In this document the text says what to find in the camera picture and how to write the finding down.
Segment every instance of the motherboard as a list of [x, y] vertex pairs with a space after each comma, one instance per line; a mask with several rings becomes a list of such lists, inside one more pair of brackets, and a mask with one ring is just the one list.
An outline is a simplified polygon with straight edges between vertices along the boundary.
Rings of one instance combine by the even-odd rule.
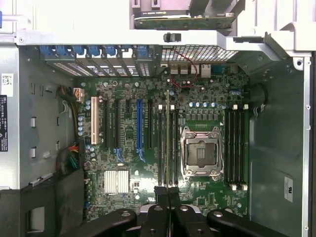
[[156, 202], [155, 186], [178, 187], [181, 202], [203, 215], [247, 215], [248, 77], [230, 64], [197, 81], [179, 72], [76, 79], [87, 221], [139, 212]]

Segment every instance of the label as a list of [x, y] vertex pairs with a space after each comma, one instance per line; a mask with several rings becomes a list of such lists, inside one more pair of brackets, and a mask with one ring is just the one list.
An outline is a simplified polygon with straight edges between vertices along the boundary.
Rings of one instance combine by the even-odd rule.
[[284, 198], [293, 202], [293, 180], [284, 177]]
[[8, 151], [7, 97], [0, 95], [0, 152]]
[[13, 73], [1, 74], [1, 95], [13, 96]]

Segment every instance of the white pci slot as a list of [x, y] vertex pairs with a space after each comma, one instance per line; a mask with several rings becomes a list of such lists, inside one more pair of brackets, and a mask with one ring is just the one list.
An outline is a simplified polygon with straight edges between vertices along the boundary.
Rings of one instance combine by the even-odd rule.
[[99, 106], [98, 97], [91, 97], [91, 144], [98, 144], [99, 138]]

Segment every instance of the white sticker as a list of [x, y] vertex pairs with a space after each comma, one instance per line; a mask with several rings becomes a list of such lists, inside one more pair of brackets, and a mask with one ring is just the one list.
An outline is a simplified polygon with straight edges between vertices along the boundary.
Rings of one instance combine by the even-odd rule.
[[13, 73], [1, 74], [1, 95], [13, 97]]
[[293, 180], [284, 177], [284, 198], [293, 202]]

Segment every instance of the cpu socket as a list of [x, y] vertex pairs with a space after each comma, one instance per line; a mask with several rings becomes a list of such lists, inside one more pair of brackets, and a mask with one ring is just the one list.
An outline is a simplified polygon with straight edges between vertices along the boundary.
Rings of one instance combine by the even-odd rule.
[[190, 131], [185, 126], [181, 133], [181, 149], [183, 176], [218, 176], [222, 173], [222, 139], [218, 127], [201, 132]]

